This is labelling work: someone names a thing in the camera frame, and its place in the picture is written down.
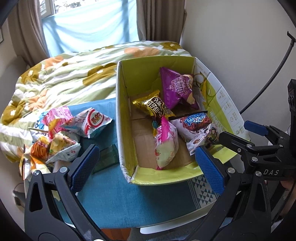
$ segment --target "black cable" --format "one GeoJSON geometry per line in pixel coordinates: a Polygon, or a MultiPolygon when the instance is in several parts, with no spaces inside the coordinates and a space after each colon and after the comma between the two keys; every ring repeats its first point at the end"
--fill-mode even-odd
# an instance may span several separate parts
{"type": "Polygon", "coordinates": [[[17,186],[20,185],[20,184],[24,184],[24,182],[17,184],[17,185],[14,187],[13,190],[15,191],[15,189],[17,188],[17,186]]]}
{"type": "Polygon", "coordinates": [[[293,36],[291,36],[289,34],[289,32],[287,33],[288,36],[292,39],[290,46],[288,48],[288,51],[285,55],[285,57],[283,58],[282,62],[280,63],[279,67],[277,68],[277,70],[274,72],[274,74],[272,75],[272,77],[270,78],[270,80],[266,83],[266,85],[262,88],[262,90],[260,90],[260,92],[249,102],[249,104],[247,104],[239,113],[242,114],[246,109],[248,109],[250,107],[251,104],[253,104],[258,98],[259,96],[267,89],[267,87],[271,84],[271,82],[275,79],[275,77],[277,76],[277,74],[280,72],[280,70],[282,69],[282,67],[284,66],[287,58],[289,57],[292,48],[294,47],[294,43],[295,43],[295,38],[293,36]]]}
{"type": "Polygon", "coordinates": [[[279,209],[277,215],[276,215],[276,216],[274,217],[274,219],[272,220],[272,224],[274,224],[274,222],[277,221],[277,219],[279,218],[281,212],[283,211],[284,207],[286,206],[286,204],[287,204],[287,202],[288,202],[288,200],[289,200],[289,198],[290,198],[290,196],[291,196],[291,194],[292,194],[292,192],[293,192],[293,190],[294,190],[295,184],[296,184],[296,178],[294,179],[293,186],[292,186],[291,190],[289,191],[289,193],[288,193],[288,195],[287,195],[287,197],[286,197],[284,203],[282,204],[281,208],[279,209]]]}

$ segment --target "snack bag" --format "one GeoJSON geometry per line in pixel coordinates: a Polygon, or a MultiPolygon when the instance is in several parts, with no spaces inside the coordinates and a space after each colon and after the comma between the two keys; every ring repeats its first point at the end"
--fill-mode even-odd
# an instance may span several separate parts
{"type": "Polygon", "coordinates": [[[46,164],[59,160],[73,161],[78,156],[80,148],[79,143],[59,132],[54,136],[50,144],[46,164]]]}
{"type": "Polygon", "coordinates": [[[177,128],[179,135],[185,142],[190,142],[200,129],[206,128],[212,123],[211,119],[204,112],[179,117],[170,122],[177,128]]]}
{"type": "Polygon", "coordinates": [[[31,178],[31,160],[27,158],[21,158],[19,164],[20,174],[23,180],[31,178]]]}
{"type": "Polygon", "coordinates": [[[38,140],[31,146],[31,157],[39,160],[47,161],[49,154],[49,141],[45,136],[40,136],[38,140]]]}
{"type": "Polygon", "coordinates": [[[66,129],[61,127],[61,124],[71,119],[73,116],[67,106],[51,109],[43,118],[42,123],[48,126],[49,140],[54,138],[54,135],[66,129]]]}
{"type": "Polygon", "coordinates": [[[80,138],[81,136],[72,132],[72,131],[60,131],[60,133],[62,133],[63,135],[69,137],[70,139],[80,143],[80,138]]]}
{"type": "Polygon", "coordinates": [[[157,134],[156,126],[157,124],[160,124],[161,118],[163,116],[166,118],[175,116],[174,113],[161,100],[161,98],[159,97],[159,93],[159,90],[156,90],[146,97],[142,97],[133,101],[133,105],[142,110],[144,113],[152,116],[154,136],[156,136],[157,134]]]}
{"type": "Polygon", "coordinates": [[[39,160],[38,158],[31,157],[31,173],[33,174],[34,171],[39,170],[42,174],[51,173],[47,166],[39,160]]]}
{"type": "Polygon", "coordinates": [[[89,108],[66,121],[62,127],[82,137],[93,138],[99,135],[111,121],[110,117],[94,108],[89,108]]]}
{"type": "Polygon", "coordinates": [[[32,128],[29,128],[29,131],[31,133],[31,136],[32,136],[32,139],[33,139],[33,143],[37,142],[38,139],[41,137],[41,136],[44,136],[46,137],[47,139],[49,139],[48,137],[48,130],[38,130],[38,129],[32,129],[32,128]]]}
{"type": "Polygon", "coordinates": [[[26,158],[26,159],[31,159],[31,149],[32,149],[33,145],[31,145],[28,149],[26,149],[26,151],[24,152],[24,154],[22,155],[22,159],[26,158]]]}
{"type": "Polygon", "coordinates": [[[179,149],[177,129],[164,116],[161,118],[161,126],[157,128],[155,139],[157,170],[162,170],[172,161],[179,149]]]}
{"type": "Polygon", "coordinates": [[[184,100],[183,104],[187,102],[192,108],[200,109],[193,97],[193,77],[191,75],[181,75],[165,67],[160,68],[160,75],[163,84],[164,103],[169,109],[173,109],[181,99],[184,100]]]}
{"type": "Polygon", "coordinates": [[[205,129],[200,129],[197,135],[190,142],[186,143],[190,155],[193,155],[195,149],[201,145],[209,148],[218,137],[219,134],[214,123],[209,124],[205,129]]]}

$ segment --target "bed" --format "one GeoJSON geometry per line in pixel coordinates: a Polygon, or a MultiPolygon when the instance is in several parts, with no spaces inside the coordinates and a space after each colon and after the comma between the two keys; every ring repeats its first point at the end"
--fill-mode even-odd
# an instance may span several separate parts
{"type": "Polygon", "coordinates": [[[0,147],[11,162],[29,147],[39,116],[51,108],[114,98],[117,63],[145,56],[190,56],[174,42],[132,42],[83,53],[63,53],[33,66],[19,78],[0,119],[0,147]]]}

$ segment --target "chocolate snack bag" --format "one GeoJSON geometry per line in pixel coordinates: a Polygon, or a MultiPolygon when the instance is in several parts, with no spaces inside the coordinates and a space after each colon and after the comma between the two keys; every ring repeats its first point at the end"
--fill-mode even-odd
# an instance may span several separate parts
{"type": "Polygon", "coordinates": [[[215,140],[219,137],[219,133],[214,123],[209,124],[205,129],[200,129],[197,135],[186,143],[190,155],[195,153],[195,149],[201,145],[209,148],[215,140]]]}
{"type": "Polygon", "coordinates": [[[170,122],[177,128],[179,135],[185,142],[190,142],[200,129],[204,129],[212,123],[208,115],[203,112],[184,116],[170,122]]]}
{"type": "Polygon", "coordinates": [[[166,118],[175,116],[174,113],[171,112],[171,110],[161,100],[159,93],[160,91],[156,90],[146,97],[134,100],[133,104],[148,115],[159,119],[161,119],[163,116],[166,118]]]}

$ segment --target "cardboard box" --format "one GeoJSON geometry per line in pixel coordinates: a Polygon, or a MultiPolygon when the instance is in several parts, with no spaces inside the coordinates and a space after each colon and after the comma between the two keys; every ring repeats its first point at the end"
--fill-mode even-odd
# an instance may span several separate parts
{"type": "MultiPolygon", "coordinates": [[[[118,152],[122,172],[129,183],[161,185],[191,179],[202,174],[189,155],[185,142],[179,138],[179,150],[164,170],[156,170],[152,119],[132,105],[136,98],[159,89],[162,84],[160,67],[167,67],[181,74],[193,74],[204,96],[203,105],[216,124],[218,131],[228,131],[244,139],[250,139],[244,129],[243,119],[229,95],[217,78],[197,59],[186,56],[153,56],[123,60],[118,63],[116,83],[116,125],[118,152]]],[[[177,105],[175,115],[196,112],[177,105]]],[[[211,154],[222,163],[236,155],[233,151],[215,145],[211,154]]]]}

